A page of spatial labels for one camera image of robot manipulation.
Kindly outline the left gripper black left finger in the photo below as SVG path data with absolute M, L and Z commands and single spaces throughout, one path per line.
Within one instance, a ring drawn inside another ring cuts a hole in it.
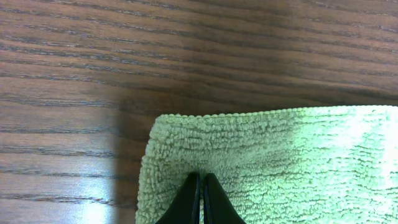
M 156 224 L 199 224 L 201 179 L 192 172 Z

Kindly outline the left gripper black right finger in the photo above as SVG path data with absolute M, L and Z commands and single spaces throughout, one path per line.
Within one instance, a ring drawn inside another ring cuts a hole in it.
M 245 224 L 213 173 L 205 176 L 203 199 L 204 224 Z

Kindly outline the green microfiber cloth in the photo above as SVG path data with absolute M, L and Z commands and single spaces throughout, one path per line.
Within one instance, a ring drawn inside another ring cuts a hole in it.
M 156 222 L 191 172 L 215 174 L 246 223 L 396 223 L 397 108 L 163 114 L 136 222 Z

